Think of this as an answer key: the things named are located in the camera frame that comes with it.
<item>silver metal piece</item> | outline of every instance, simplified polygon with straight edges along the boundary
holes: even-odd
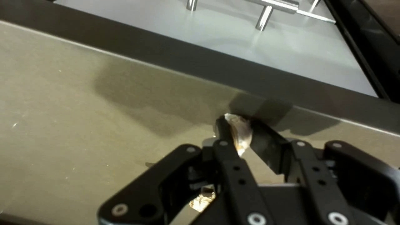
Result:
[[[262,214],[252,213],[247,216],[247,223],[250,225],[266,225],[266,219]]]
[[[192,148],[192,146],[190,146],[190,148],[187,148],[187,149],[186,149],[186,151],[187,151],[187,153],[195,153],[195,151],[196,151],[196,149],[195,149],[195,148]]]
[[[325,16],[320,16],[320,15],[316,15],[316,14],[311,14],[311,13],[307,13],[307,11],[297,10],[296,13],[300,14],[300,15],[307,16],[307,18],[316,19],[316,20],[336,24],[336,21],[332,20],[332,19],[329,19],[329,18],[325,18]]]
[[[221,146],[227,146],[227,143],[226,141],[220,141],[220,145]]]
[[[127,213],[129,208],[125,204],[117,204],[112,208],[111,213],[114,216],[122,216]]]
[[[305,146],[305,143],[297,141],[296,145],[297,145],[297,146]]]
[[[242,116],[235,114],[225,114],[224,118],[231,128],[230,130],[237,155],[241,156],[250,148],[252,140],[252,129],[250,128],[250,123]]]
[[[320,0],[314,0],[311,8],[310,8],[310,10],[309,10],[309,13],[312,13],[314,9],[316,8],[316,5],[317,5],[319,3],[320,3]]]
[[[272,11],[274,11],[272,6],[264,6],[262,13],[260,15],[260,19],[259,19],[257,24],[255,25],[255,28],[257,30],[261,30],[261,31],[265,30],[265,26],[272,15]]]
[[[336,23],[332,19],[300,10],[299,3],[295,3],[295,1],[287,1],[287,0],[247,0],[247,1],[264,5],[262,13],[259,18],[256,26],[255,26],[257,30],[261,30],[261,31],[265,30],[265,26],[266,26],[269,19],[271,18],[274,9],[277,9],[277,10],[289,13],[289,14],[300,14],[300,15],[312,18],[316,20],[321,20],[321,21],[326,21],[326,23],[332,23],[332,24]]]
[[[204,139],[201,146],[212,146],[216,140],[216,138]]]
[[[190,10],[190,11],[196,11],[197,0],[187,0],[186,9]]]
[[[342,148],[342,145],[341,145],[340,143],[334,143],[332,146],[334,146],[335,149],[341,149],[341,148]]]
[[[342,214],[332,211],[327,215],[327,218],[329,218],[329,221],[332,223],[334,225],[349,225],[347,218],[344,216]]]
[[[284,0],[247,0],[250,3],[260,4],[264,6],[272,6],[274,9],[295,14],[299,10],[299,4],[292,4]]]

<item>reflective surface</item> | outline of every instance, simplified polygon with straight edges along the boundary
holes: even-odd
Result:
[[[400,165],[397,135],[1,23],[0,36],[1,216],[95,224],[102,201],[176,145],[200,145],[226,111],[315,146],[345,140]],[[281,180],[252,153],[245,158],[259,183]]]
[[[56,4],[244,60],[376,96],[335,24],[274,10],[260,33],[261,5],[245,0],[57,0]],[[311,3],[302,0],[300,10]],[[312,11],[331,18],[324,3]]]

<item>bolt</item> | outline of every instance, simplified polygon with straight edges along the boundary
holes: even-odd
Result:
[[[342,148],[342,145],[341,145],[340,143],[334,143],[332,146],[334,146],[335,149],[341,149],[341,148]]]
[[[187,149],[186,149],[186,151],[187,151],[187,153],[195,153],[195,151],[196,151],[196,149],[195,149],[195,148],[192,148],[192,146],[190,146],[190,148],[187,148]]]
[[[329,221],[334,225],[349,225],[349,220],[345,215],[332,211],[327,215]]]
[[[112,215],[114,216],[122,216],[127,213],[129,208],[125,204],[117,204],[112,208]]]
[[[247,216],[247,223],[250,225],[266,225],[266,219],[262,214],[252,213]]]
[[[227,146],[227,143],[226,141],[220,141],[220,145],[221,146]]]
[[[296,144],[297,144],[297,146],[305,146],[305,143],[302,143],[302,141],[297,141]]]

